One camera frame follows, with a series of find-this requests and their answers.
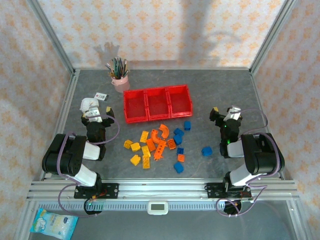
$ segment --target red plastic tray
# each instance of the red plastic tray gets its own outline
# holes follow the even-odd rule
[[[128,124],[193,114],[188,85],[129,90],[123,96],[124,117]]]

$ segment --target snack bag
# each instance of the snack bag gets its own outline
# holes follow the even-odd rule
[[[40,208],[35,216],[30,232],[42,233],[61,240],[70,240],[77,221],[77,216],[59,215]]]

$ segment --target blue toy block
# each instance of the blue toy block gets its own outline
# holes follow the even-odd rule
[[[204,147],[203,149],[202,149],[202,155],[203,156],[211,156],[211,154],[212,154],[212,149],[211,149],[211,147],[209,147],[209,146],[206,146],[206,147]]]
[[[176,162],[174,165],[173,165],[174,169],[176,170],[176,172],[178,174],[182,173],[184,171],[184,166],[182,166],[181,162]]]
[[[178,154],[184,154],[184,148],[183,147],[178,147],[177,149],[176,149],[176,154],[178,155]]]
[[[183,135],[185,135],[184,131],[182,131],[182,130],[179,129],[179,128],[176,128],[176,129],[173,131],[173,133],[174,133],[175,135],[180,135],[181,137],[182,137]]]
[[[178,134],[173,137],[175,144],[180,145],[182,143],[182,137]]]
[[[184,122],[184,130],[185,131],[190,131],[191,129],[191,122],[190,121],[185,121]]]

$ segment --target building block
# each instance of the building block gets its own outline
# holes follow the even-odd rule
[[[129,149],[130,148],[130,146],[131,146],[131,144],[133,144],[134,142],[133,141],[130,141],[129,139],[128,140],[125,140],[124,141],[124,147],[126,148],[126,149]]]
[[[185,131],[190,131],[191,130],[191,122],[190,121],[185,121],[184,122],[184,130]]]
[[[161,124],[159,130],[162,131],[161,137],[164,139],[169,137],[169,128],[166,125]]]
[[[184,131],[182,131],[180,128],[176,128],[173,133],[175,135],[180,135],[181,137],[183,137],[185,135]]]
[[[140,163],[140,160],[141,160],[141,157],[139,157],[139,156],[136,154],[136,155],[134,155],[134,156],[130,159],[130,162],[131,162],[133,165],[137,166],[138,163]]]
[[[174,165],[173,165],[173,168],[175,169],[175,171],[180,174],[184,171],[184,166],[182,166],[181,162],[176,162]]]
[[[160,140],[158,147],[155,150],[154,153],[154,160],[158,161],[159,159],[162,159],[162,153],[164,152],[164,149],[166,147],[166,141]]]
[[[182,143],[182,137],[180,135],[175,135],[173,137],[175,144],[180,145]]]
[[[212,154],[212,149],[211,149],[211,147],[209,147],[209,146],[206,146],[206,147],[204,147],[203,149],[202,149],[202,155],[203,156],[211,156],[211,154]]]
[[[176,150],[176,154],[184,154],[184,148],[183,147],[178,147]]]
[[[175,149],[177,147],[176,143],[175,143],[175,140],[173,140],[172,138],[169,139],[167,142],[168,142],[168,146],[169,146],[170,150],[173,150],[173,149]]]
[[[155,146],[155,144],[154,144],[154,141],[152,141],[151,138],[149,138],[149,139],[146,141],[146,145],[148,146],[150,152],[156,150],[156,146]]]
[[[149,169],[150,168],[150,157],[149,156],[142,156],[142,168]]]
[[[148,131],[142,131],[142,134],[141,134],[141,137],[140,137],[140,142],[141,143],[146,143],[148,135],[149,135]]]
[[[130,147],[132,149],[132,152],[136,152],[136,151],[140,150],[140,148],[141,148],[141,146],[138,142],[132,143]]]
[[[151,139],[155,144],[159,144],[159,142],[161,141],[161,138],[158,137],[158,131],[155,129],[152,129],[151,131]]]
[[[184,162],[185,161],[185,155],[183,154],[178,154],[178,162]]]
[[[146,146],[142,146],[141,149],[142,149],[143,155],[149,156],[149,158],[151,157],[151,154],[150,154],[150,151],[149,151],[149,148],[148,148],[147,145]]]

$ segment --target wallpaper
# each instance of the wallpaper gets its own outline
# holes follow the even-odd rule
[[[319,0],[299,0],[255,76],[314,236],[320,235],[319,12]]]
[[[25,0],[0,4],[0,239],[11,240],[70,75]]]
[[[75,68],[249,67],[285,0],[40,0]]]

